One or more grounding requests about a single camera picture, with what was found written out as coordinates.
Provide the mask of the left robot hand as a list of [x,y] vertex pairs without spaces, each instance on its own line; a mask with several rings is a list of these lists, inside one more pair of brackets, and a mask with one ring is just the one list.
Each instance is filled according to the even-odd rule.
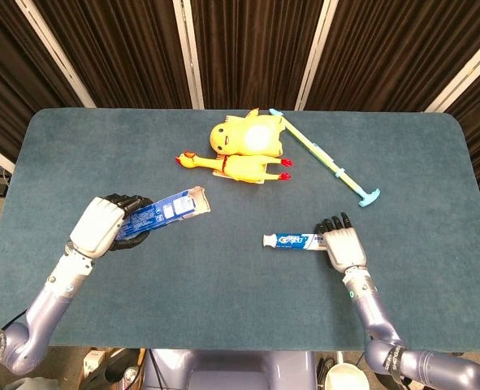
[[69,243],[76,252],[92,259],[100,258],[108,251],[132,249],[141,244],[149,232],[117,239],[119,229],[127,217],[152,204],[149,198],[138,195],[113,193],[95,197],[72,230]]

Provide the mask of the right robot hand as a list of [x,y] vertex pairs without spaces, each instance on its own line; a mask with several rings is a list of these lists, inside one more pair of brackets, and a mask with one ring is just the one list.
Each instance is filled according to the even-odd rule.
[[326,260],[336,271],[344,273],[352,267],[366,267],[365,250],[345,212],[317,223],[314,233],[322,238]]

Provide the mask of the white blue toothpaste tube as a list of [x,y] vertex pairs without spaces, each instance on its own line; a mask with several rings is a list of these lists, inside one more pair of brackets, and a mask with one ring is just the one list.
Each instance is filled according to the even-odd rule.
[[326,250],[323,237],[318,234],[309,233],[274,233],[264,235],[262,245],[273,249]]

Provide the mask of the blue toothpaste carton box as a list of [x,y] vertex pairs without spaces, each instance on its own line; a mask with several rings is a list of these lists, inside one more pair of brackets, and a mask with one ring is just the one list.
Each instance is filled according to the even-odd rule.
[[167,224],[207,212],[210,212],[210,204],[205,189],[200,186],[186,189],[131,214],[123,222],[116,239],[131,239],[142,232],[163,228]]

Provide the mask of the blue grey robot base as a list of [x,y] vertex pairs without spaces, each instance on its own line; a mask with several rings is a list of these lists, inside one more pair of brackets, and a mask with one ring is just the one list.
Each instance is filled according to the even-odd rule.
[[150,349],[142,390],[317,390],[310,351]]

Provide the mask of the cardboard box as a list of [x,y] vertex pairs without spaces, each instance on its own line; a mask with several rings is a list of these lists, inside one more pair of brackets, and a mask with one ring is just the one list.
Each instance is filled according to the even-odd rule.
[[80,381],[86,379],[99,366],[101,366],[103,362],[107,361],[110,358],[112,351],[112,348],[91,348],[83,358]]

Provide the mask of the green yellow toy syringe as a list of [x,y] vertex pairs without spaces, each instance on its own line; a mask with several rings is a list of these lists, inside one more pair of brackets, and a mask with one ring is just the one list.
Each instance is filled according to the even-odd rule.
[[356,193],[361,200],[358,202],[360,207],[366,207],[375,202],[380,196],[381,192],[377,188],[372,192],[366,192],[355,180],[353,180],[346,171],[339,167],[334,159],[323,150],[318,144],[312,142],[300,130],[298,130],[283,114],[282,111],[274,108],[269,109],[269,113],[273,116],[279,117],[283,126],[288,130],[319,162],[330,169],[334,177],[342,180],[354,193]]

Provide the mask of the teal table cloth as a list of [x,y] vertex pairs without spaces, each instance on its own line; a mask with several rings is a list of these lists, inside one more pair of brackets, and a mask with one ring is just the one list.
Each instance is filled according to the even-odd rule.
[[288,120],[377,201],[289,133],[289,181],[245,184],[176,157],[210,153],[222,110],[60,108],[31,119],[0,218],[0,327],[28,307],[86,206],[201,186],[211,210],[110,252],[57,326],[55,345],[333,350],[365,341],[340,273],[265,234],[347,213],[396,330],[412,349],[480,351],[480,193],[459,123],[440,113],[297,111]]

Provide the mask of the yellow rubber chicken toy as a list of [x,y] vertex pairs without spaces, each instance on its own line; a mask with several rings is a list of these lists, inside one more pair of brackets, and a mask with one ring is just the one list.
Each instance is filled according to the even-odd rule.
[[224,155],[221,158],[202,158],[193,152],[184,152],[175,160],[182,167],[208,168],[215,175],[250,184],[263,184],[266,180],[288,181],[292,176],[288,172],[271,174],[266,172],[270,164],[292,166],[291,159],[274,158],[265,155]]

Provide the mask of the white bucket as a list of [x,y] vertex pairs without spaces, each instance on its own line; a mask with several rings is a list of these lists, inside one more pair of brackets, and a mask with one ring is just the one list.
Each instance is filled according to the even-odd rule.
[[344,362],[327,372],[324,390],[370,390],[370,383],[361,369]]

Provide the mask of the yellow duck toy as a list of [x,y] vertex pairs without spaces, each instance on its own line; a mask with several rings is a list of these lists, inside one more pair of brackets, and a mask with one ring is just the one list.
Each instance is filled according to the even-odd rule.
[[275,115],[260,115],[251,110],[244,118],[227,115],[225,121],[210,132],[210,146],[220,155],[264,155],[278,158],[283,155],[279,139],[285,129],[283,119]]

